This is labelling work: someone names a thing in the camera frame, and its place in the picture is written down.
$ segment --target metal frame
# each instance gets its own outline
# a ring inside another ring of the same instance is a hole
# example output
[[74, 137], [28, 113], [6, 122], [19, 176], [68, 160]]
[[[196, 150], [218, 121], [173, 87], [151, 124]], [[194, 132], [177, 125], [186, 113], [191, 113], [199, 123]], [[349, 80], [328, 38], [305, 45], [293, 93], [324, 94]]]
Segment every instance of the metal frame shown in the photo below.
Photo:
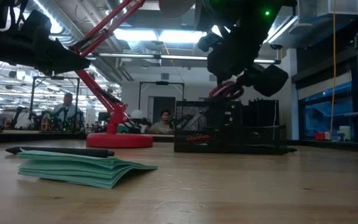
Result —
[[[43, 79], [40, 83], [35, 83], [35, 81], [37, 79]], [[30, 101], [30, 111], [32, 111], [33, 108], [33, 104], [34, 104], [34, 93], [35, 93], [35, 88], [37, 88], [39, 85], [42, 85], [42, 82], [45, 79], [51, 79], [51, 80], [64, 80], [64, 79], [69, 79], [69, 80], [77, 80], [77, 89], [76, 89], [76, 96], [75, 96], [75, 112], [74, 112], [74, 129], [72, 130], [73, 133], [75, 132], [75, 127], [77, 125], [77, 108], [78, 108], [78, 95], [80, 93], [80, 79], [79, 78], [72, 78], [72, 77], [33, 77], [32, 79], [32, 89], [31, 89], [31, 101]]]
[[[140, 82], [139, 83], [139, 100], [138, 100], [138, 110], [140, 110], [140, 98], [142, 96], [142, 85], [144, 83], [149, 83], [149, 84], [156, 84], [158, 82]], [[185, 84], [184, 83], [170, 83], [168, 82], [168, 85], [181, 85], [182, 86], [182, 92], [181, 92], [181, 100], [185, 99]]]

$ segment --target green paper stack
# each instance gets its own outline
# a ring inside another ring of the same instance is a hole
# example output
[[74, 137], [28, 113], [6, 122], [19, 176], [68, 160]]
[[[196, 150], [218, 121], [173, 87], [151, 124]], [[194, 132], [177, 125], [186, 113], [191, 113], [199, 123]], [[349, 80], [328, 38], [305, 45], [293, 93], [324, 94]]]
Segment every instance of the green paper stack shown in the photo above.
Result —
[[158, 166], [122, 161], [117, 158], [97, 158], [58, 152], [25, 151], [18, 154], [28, 159], [19, 166], [19, 174], [44, 179], [64, 180], [111, 189], [131, 169], [154, 170]]

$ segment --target person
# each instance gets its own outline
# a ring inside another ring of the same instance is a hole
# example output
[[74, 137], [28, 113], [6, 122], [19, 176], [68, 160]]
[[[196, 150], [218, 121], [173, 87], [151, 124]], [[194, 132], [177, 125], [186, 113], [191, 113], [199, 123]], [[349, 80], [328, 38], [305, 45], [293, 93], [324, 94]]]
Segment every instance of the person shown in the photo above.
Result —
[[[66, 93], [64, 98], [63, 98], [63, 103], [56, 105], [55, 108], [53, 109], [54, 113], [59, 112], [60, 109], [62, 109], [63, 107], [67, 108], [67, 119], [68, 118], [72, 118], [75, 114], [75, 105], [73, 104], [73, 94], [71, 93]], [[64, 117], [65, 117], [65, 113], [63, 111], [61, 111], [58, 115], [57, 115], [58, 119], [60, 119], [61, 121], [63, 121]]]
[[169, 120], [171, 119], [171, 111], [163, 110], [161, 111], [161, 121], [155, 123], [150, 129], [150, 134], [172, 134], [173, 128], [169, 125]]

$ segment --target red lamp base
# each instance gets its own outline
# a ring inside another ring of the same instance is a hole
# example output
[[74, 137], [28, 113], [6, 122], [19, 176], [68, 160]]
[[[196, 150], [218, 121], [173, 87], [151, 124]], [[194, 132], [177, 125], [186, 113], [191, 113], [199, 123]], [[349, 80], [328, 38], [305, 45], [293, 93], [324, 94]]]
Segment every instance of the red lamp base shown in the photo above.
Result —
[[86, 146], [101, 148], [152, 147], [153, 137], [146, 134], [94, 133], [86, 138]]

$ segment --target table surface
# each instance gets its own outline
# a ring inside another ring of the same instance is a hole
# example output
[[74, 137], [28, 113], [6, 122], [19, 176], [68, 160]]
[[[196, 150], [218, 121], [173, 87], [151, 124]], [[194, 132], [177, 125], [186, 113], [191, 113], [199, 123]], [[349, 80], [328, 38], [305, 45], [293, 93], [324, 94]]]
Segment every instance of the table surface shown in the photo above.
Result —
[[[286, 156], [174, 153], [170, 143], [115, 149], [157, 164], [112, 190], [17, 174], [0, 144], [0, 223], [358, 223], [358, 152], [297, 147]], [[84, 147], [84, 141], [15, 146]]]

